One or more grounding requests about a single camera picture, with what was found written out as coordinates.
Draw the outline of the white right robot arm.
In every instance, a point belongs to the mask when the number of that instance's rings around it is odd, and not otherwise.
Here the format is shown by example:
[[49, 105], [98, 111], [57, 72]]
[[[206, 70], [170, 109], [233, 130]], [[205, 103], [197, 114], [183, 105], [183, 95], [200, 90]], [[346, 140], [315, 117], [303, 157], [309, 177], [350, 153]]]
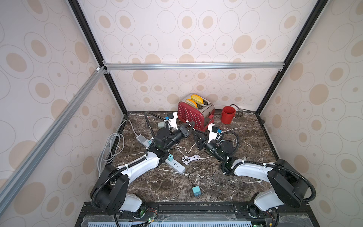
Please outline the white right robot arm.
[[278, 159], [274, 163], [261, 163], [234, 157], [239, 144], [226, 141], [222, 132], [215, 139], [209, 139], [202, 132], [195, 132], [193, 137], [199, 150], [220, 162], [222, 173], [226, 176], [245, 176], [270, 183], [267, 191], [256, 193], [250, 200], [247, 210], [257, 218], [260, 213], [287, 205], [291, 208], [300, 208], [316, 198], [316, 189], [313, 184], [287, 161]]

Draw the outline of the white power strip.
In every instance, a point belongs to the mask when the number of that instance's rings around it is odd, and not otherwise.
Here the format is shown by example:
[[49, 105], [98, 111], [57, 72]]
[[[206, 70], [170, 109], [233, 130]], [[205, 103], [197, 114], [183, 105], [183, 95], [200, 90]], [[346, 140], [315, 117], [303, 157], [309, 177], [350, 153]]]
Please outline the white power strip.
[[175, 159], [173, 161], [167, 160], [167, 157], [170, 155], [170, 153], [163, 151], [163, 150], [159, 150], [156, 143], [154, 142], [153, 138], [151, 140], [149, 140], [146, 137], [144, 137], [143, 135], [139, 134], [136, 137], [136, 139], [138, 142], [140, 142], [142, 145], [144, 145], [148, 149], [148, 151], [155, 153], [156, 156], [158, 158], [160, 158], [159, 165], [166, 163], [167, 165], [169, 165], [171, 168], [173, 168], [175, 171], [177, 171], [180, 174], [183, 174], [185, 172], [185, 167], [182, 164], [180, 164], [179, 162], [177, 162]]

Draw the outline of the teal charger with white cable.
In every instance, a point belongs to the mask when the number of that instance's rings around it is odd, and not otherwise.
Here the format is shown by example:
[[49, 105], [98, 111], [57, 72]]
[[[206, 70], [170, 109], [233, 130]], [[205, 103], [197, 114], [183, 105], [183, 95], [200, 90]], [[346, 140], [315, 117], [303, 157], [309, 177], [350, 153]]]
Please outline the teal charger with white cable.
[[170, 154], [168, 157], [167, 157], [167, 160], [169, 161], [173, 161], [174, 160], [174, 156], [172, 154]]

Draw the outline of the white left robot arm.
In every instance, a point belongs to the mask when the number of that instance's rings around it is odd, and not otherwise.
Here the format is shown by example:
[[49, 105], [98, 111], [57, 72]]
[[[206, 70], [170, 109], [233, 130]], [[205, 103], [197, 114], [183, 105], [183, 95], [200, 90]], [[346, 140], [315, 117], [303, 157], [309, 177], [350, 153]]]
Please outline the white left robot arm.
[[147, 171], [163, 164], [169, 157], [168, 150], [191, 135], [194, 125], [195, 122], [185, 123], [173, 132], [166, 127], [159, 129], [142, 157], [123, 166], [107, 166], [90, 193], [92, 207], [110, 216], [119, 211], [142, 214], [143, 201], [128, 193], [129, 185]]

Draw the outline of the teal charger with black cable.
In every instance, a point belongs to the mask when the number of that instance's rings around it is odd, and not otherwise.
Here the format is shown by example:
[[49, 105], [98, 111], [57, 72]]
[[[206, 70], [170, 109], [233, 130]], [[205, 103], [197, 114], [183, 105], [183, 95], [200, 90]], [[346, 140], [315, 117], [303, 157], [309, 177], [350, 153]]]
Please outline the teal charger with black cable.
[[212, 182], [214, 182], [216, 185], [218, 185], [218, 186], [226, 186], [226, 184], [225, 183], [222, 183], [222, 182], [218, 182], [218, 181], [216, 181], [215, 179], [214, 179], [214, 175], [215, 175], [215, 173], [216, 173], [216, 171], [217, 171], [217, 167], [216, 166], [213, 166], [213, 165], [211, 165], [211, 164], [209, 164], [209, 163], [206, 163], [206, 162], [202, 162], [198, 167], [196, 167], [196, 168], [194, 168], [190, 173], [188, 173], [187, 174], [187, 176], [188, 176], [188, 181], [192, 184], [192, 193], [193, 193], [193, 195], [195, 196], [195, 197], [199, 197], [199, 196], [201, 196], [202, 195], [202, 191], [201, 191], [201, 188], [196, 184], [196, 183], [194, 183], [194, 182], [192, 182], [191, 181], [191, 179], [190, 179], [190, 176], [192, 175], [192, 174], [194, 174], [195, 172], [197, 172], [199, 169], [200, 169], [200, 167], [202, 166], [202, 165], [207, 165], [207, 166], [209, 166], [209, 168], [214, 168], [214, 172], [213, 172], [213, 174], [211, 175], [211, 177], [209, 178], [209, 180], [211, 180]]

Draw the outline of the mint green earbud case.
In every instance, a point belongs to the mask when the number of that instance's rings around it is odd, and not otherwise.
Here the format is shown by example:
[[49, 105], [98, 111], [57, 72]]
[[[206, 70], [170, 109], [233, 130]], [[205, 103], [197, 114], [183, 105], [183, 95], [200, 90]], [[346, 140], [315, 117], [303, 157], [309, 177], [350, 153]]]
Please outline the mint green earbud case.
[[164, 122], [159, 122], [157, 125], [158, 125], [158, 128], [164, 128], [165, 127]]

